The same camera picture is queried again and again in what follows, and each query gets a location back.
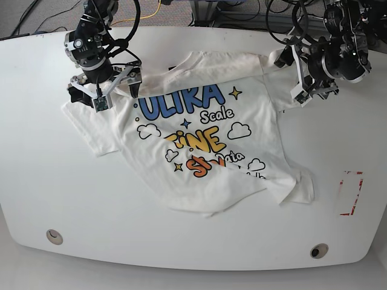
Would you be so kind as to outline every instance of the white table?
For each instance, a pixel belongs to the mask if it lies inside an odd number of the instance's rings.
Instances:
[[[116,28],[123,37],[128,28]],[[0,203],[14,240],[28,247],[115,263],[180,269],[305,268],[356,262],[369,250],[387,203],[387,56],[371,53],[372,73],[340,94],[281,116],[290,164],[313,174],[311,205],[278,206],[265,193],[205,219],[160,205],[123,158],[95,158],[63,116],[66,87],[80,73],[63,50],[64,33],[0,42]],[[167,71],[192,50],[268,54],[266,33],[143,27],[131,41],[144,74]],[[117,57],[117,62],[126,59]],[[335,212],[344,170],[365,172],[353,216]],[[99,172],[109,182],[93,182]],[[55,246],[46,231],[64,243]],[[323,259],[310,250],[326,243]]]

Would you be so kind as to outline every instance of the floor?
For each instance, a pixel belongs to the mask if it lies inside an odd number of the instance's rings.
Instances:
[[[33,10],[30,17],[25,21],[25,24],[21,28],[22,33],[34,33],[37,27],[42,23],[44,19],[49,16],[55,15],[59,12],[70,9],[79,0],[41,0],[37,7]],[[0,0],[0,37],[7,37],[11,34],[15,26],[18,24],[19,19],[25,9],[32,3],[33,0]],[[73,30],[79,22],[80,16],[83,13],[83,0],[81,0],[75,7],[69,12],[58,15],[47,20],[40,31],[53,31],[59,27],[66,27],[66,29]],[[133,1],[119,2],[120,8],[114,17],[115,21],[134,17],[135,8]],[[140,0],[141,15],[151,15],[157,9],[157,0]],[[317,4],[308,8],[309,13],[322,15],[322,1],[318,1]],[[275,0],[272,6],[273,11],[281,11],[287,7],[287,4]],[[245,13],[265,13],[266,6],[265,0],[247,0],[242,5],[236,7],[230,7],[235,11],[243,11]],[[284,14],[291,13],[291,10],[286,11]],[[160,11],[152,18],[141,20],[140,25],[144,26],[187,26],[192,20],[191,8],[189,1],[187,0],[174,0],[170,6],[162,5]],[[118,24],[118,26],[130,26],[130,22]]]

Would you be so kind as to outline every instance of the blue star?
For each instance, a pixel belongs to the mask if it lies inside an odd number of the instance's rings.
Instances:
[[[180,124],[180,126],[185,126],[186,129],[188,129],[188,125],[190,125],[191,122],[188,122],[186,119],[184,119],[184,123],[183,124]]]

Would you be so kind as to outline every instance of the cloud graphic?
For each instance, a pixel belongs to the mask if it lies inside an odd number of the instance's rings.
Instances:
[[[137,132],[142,140],[147,139],[147,137],[151,135],[155,135],[157,137],[161,136],[160,130],[158,130],[156,125],[153,124],[148,124],[146,126],[141,125],[137,128]]]
[[[231,140],[244,138],[252,134],[248,125],[243,125],[240,122],[235,122],[231,125],[231,130],[227,134],[227,137]]]
[[[259,171],[259,170],[264,170],[266,168],[266,164],[263,163],[261,160],[258,158],[254,158],[252,162],[249,163],[247,168],[251,171]]]
[[[168,162],[171,162],[177,157],[177,155],[179,155],[179,152],[168,149],[167,154],[165,155],[165,159],[167,159]]]

